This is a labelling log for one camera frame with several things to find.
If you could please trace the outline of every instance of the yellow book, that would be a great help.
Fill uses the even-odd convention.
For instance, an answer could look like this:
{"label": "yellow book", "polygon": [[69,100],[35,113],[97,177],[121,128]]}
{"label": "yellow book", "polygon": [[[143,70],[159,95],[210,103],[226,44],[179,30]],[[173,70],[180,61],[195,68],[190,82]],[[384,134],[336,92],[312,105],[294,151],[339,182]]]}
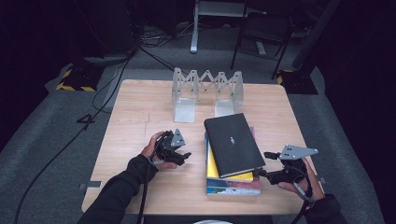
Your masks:
{"label": "yellow book", "polygon": [[225,178],[219,178],[218,168],[216,167],[215,158],[213,157],[212,149],[210,148],[209,140],[205,138],[206,146],[206,178],[210,179],[222,179],[229,181],[239,181],[239,182],[252,182],[253,173],[248,172],[241,175],[232,175]]}

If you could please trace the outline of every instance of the metal chair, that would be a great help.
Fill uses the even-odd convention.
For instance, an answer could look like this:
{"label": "metal chair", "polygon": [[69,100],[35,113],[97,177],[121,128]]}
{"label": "metal chair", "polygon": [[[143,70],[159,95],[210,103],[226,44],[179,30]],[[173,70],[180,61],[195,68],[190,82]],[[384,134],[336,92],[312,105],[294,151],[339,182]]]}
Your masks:
{"label": "metal chair", "polygon": [[271,77],[271,79],[274,79],[290,41],[292,33],[290,14],[293,10],[294,4],[292,0],[246,0],[244,15],[241,19],[240,30],[233,52],[231,69],[233,69],[236,52],[241,46],[242,39],[262,42],[263,44],[278,46],[273,57],[264,57],[277,61]]}

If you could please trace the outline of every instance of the wooden table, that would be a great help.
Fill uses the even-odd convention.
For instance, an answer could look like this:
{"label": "wooden table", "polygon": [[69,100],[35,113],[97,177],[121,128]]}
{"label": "wooden table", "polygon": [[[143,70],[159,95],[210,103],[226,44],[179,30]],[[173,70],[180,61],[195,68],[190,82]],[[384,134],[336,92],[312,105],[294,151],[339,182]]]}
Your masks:
{"label": "wooden table", "polygon": [[[261,178],[259,196],[207,196],[205,182],[204,120],[215,116],[215,93],[200,92],[194,123],[173,122],[172,82],[124,80],[107,126],[92,172],[91,181],[102,186],[125,170],[132,157],[141,152],[159,131],[179,128],[187,145],[178,152],[191,152],[176,170],[159,172],[148,184],[145,214],[152,215],[275,215],[297,214],[303,201],[294,193],[279,189]],[[255,129],[261,152],[280,152],[286,144],[305,147],[299,125],[283,87],[244,84],[240,112]],[[265,170],[282,169],[280,161],[265,159]],[[101,189],[87,189],[82,210],[96,199]],[[128,214],[138,214],[141,194],[132,199]]]}

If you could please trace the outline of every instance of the hand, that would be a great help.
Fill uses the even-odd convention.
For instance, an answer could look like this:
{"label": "hand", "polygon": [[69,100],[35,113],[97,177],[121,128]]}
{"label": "hand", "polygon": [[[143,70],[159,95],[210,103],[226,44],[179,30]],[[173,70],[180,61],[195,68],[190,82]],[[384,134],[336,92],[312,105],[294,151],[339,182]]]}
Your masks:
{"label": "hand", "polygon": [[[306,171],[308,172],[308,178],[311,182],[314,200],[317,201],[317,200],[325,198],[326,196],[324,195],[324,193],[320,187],[320,184],[318,182],[317,176],[315,175],[314,171],[312,170],[311,165],[309,164],[308,160],[306,158],[303,158],[303,162],[305,163]],[[304,180],[300,181],[298,184],[304,191],[306,191],[308,189],[308,182],[306,181],[305,178],[304,178]],[[303,196],[298,192],[298,190],[291,183],[280,182],[277,184],[277,186],[280,189],[285,189],[287,191],[294,192],[300,198],[304,199]]]}
{"label": "hand", "polygon": [[[149,158],[151,156],[152,152],[154,151],[155,143],[162,135],[163,135],[163,132],[155,133],[154,135],[152,135],[148,142],[148,145],[145,146],[145,148],[143,148],[143,150],[140,154],[142,154],[146,158]],[[157,156],[155,156],[154,160],[158,161],[159,158]],[[161,170],[166,170],[166,169],[176,169],[177,165],[175,163],[166,161],[162,164],[156,165],[155,167],[157,167],[157,169],[159,171],[161,171]]]}

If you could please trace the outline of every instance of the chair leg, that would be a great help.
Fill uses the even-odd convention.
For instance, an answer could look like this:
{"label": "chair leg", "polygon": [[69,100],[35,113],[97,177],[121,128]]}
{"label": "chair leg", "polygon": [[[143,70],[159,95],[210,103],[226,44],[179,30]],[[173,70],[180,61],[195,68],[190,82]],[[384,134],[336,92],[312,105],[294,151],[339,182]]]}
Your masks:
{"label": "chair leg", "polygon": [[282,61],[282,58],[283,58],[283,55],[285,54],[287,46],[288,46],[287,44],[285,46],[283,46],[282,53],[279,56],[279,60],[277,60],[276,67],[275,67],[274,73],[271,76],[271,79],[274,79],[276,76],[277,68],[279,67],[280,62]]}
{"label": "chair leg", "polygon": [[233,61],[231,62],[231,70],[233,70],[233,63],[235,62],[235,56],[236,56],[237,49],[238,49],[238,47],[235,46],[235,50],[233,51]]}
{"label": "chair leg", "polygon": [[275,57],[277,56],[277,54],[280,52],[280,49],[282,48],[282,46],[280,46],[279,48],[277,48],[277,51],[275,53]]}
{"label": "chair leg", "polygon": [[235,62],[236,52],[238,51],[238,47],[241,46],[241,41],[242,41],[241,31],[239,31],[238,37],[236,39],[235,49],[233,50],[233,61],[231,62],[231,70],[233,70],[233,63]]}

